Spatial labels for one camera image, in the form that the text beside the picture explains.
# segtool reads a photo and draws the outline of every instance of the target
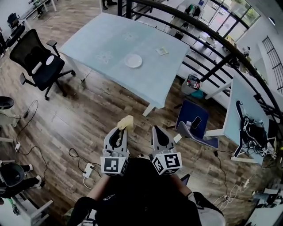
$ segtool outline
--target trash bin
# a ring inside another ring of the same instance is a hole
[[[190,95],[193,92],[197,91],[200,88],[200,80],[198,79],[196,74],[191,74],[188,76],[187,80],[185,80],[182,84],[181,91]]]

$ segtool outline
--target chair armrest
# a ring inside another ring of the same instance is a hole
[[[47,45],[51,46],[53,48],[53,50],[55,51],[55,53],[57,54],[57,56],[60,57],[60,54],[59,54],[58,50],[56,49],[57,42],[55,40],[49,40],[47,42]]]
[[[27,83],[27,84],[30,84],[30,85],[36,87],[36,85],[34,83],[32,83],[30,80],[26,79],[26,77],[23,73],[19,76],[19,80],[20,80],[22,85]]]

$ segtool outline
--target yellow object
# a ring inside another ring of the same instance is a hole
[[[119,121],[117,123],[117,127],[119,128],[119,130],[123,130],[123,129],[127,129],[132,130],[134,127],[134,117],[131,115],[128,115],[126,117],[124,117],[121,121]]]

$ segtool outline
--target light blue table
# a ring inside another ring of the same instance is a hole
[[[241,82],[241,80],[235,76],[232,80],[231,94],[229,98],[229,105],[222,129],[209,130],[206,131],[205,136],[221,136],[224,135],[230,140],[234,141],[237,145],[240,142],[240,125],[241,121],[236,110],[236,101],[241,101],[245,112],[249,115],[250,118],[255,119],[256,121],[262,121],[264,124],[264,129],[268,133],[269,127],[269,118],[253,97],[251,91]],[[239,162],[251,162],[259,163],[262,165],[263,157],[260,154],[255,154],[251,151],[250,158],[235,158],[232,157],[231,160]]]
[[[160,56],[156,49],[165,47],[168,54]],[[75,72],[81,75],[75,61],[99,72],[149,103],[146,116],[154,107],[163,108],[165,99],[188,45],[143,23],[101,13],[61,48]],[[138,54],[143,62],[130,68],[124,60]]]

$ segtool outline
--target shoe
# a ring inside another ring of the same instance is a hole
[[[110,2],[107,2],[107,5],[117,5],[117,2],[110,1]]]
[[[41,177],[39,175],[37,175],[35,178],[38,179],[39,182],[36,185],[32,186],[32,188],[41,189],[42,188],[41,187],[41,183],[42,183]]]
[[[29,164],[29,167],[30,167],[30,170],[29,170],[28,172],[33,171],[33,170],[34,170],[34,167],[32,166],[32,164]]]

